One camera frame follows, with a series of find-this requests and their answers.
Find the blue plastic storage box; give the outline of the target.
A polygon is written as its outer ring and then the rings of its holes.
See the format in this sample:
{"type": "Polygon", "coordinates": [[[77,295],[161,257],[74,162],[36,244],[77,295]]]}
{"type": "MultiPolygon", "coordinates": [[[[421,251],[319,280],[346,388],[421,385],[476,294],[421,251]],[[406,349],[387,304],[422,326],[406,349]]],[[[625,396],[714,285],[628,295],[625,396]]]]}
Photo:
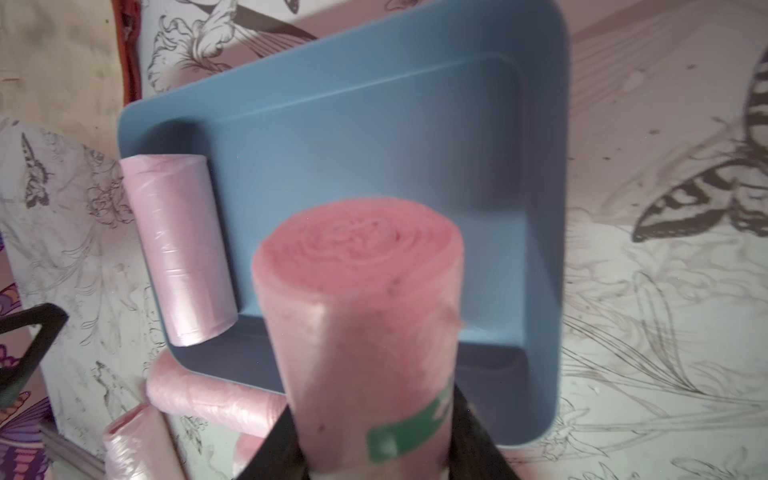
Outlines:
{"type": "Polygon", "coordinates": [[[463,235],[462,393],[498,445],[542,437],[559,402],[568,72],[555,3],[432,1],[127,106],[122,155],[207,157],[238,300],[232,329],[172,355],[280,391],[256,247],[316,205],[408,199],[463,235]]]}

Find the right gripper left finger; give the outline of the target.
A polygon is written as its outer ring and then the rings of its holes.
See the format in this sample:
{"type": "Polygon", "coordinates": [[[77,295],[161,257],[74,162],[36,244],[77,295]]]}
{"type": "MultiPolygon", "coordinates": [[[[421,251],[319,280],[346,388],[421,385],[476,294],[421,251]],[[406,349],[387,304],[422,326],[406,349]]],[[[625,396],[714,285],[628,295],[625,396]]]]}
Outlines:
{"type": "Polygon", "coordinates": [[[308,480],[291,410],[286,407],[237,480],[308,480]]]}

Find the pink trash bag roll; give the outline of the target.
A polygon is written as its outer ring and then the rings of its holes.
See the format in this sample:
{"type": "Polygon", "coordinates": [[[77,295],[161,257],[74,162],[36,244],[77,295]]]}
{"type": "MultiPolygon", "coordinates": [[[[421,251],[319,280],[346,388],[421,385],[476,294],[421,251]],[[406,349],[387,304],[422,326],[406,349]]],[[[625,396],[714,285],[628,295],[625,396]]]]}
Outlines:
{"type": "Polygon", "coordinates": [[[142,403],[104,431],[106,479],[185,479],[166,421],[142,403]]]}
{"type": "Polygon", "coordinates": [[[249,434],[241,434],[235,444],[233,453],[233,476],[238,477],[255,457],[264,439],[249,434]]]}
{"type": "Polygon", "coordinates": [[[168,340],[188,347],[222,334],[238,309],[207,158],[134,155],[120,166],[168,340]]]}
{"type": "Polygon", "coordinates": [[[252,261],[298,443],[314,479],[444,479],[464,243],[394,198],[299,212],[252,261]]]}
{"type": "Polygon", "coordinates": [[[198,417],[261,438],[287,406],[283,395],[191,372],[168,350],[150,366],[146,394],[166,414],[198,417]]]}

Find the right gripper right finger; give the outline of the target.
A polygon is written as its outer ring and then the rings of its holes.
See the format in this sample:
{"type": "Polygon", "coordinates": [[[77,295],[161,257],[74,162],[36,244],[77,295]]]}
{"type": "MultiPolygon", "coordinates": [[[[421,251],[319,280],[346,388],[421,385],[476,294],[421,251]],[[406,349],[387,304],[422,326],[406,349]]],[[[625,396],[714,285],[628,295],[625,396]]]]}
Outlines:
{"type": "Polygon", "coordinates": [[[450,480],[520,480],[457,384],[454,385],[448,473],[450,480]]]}

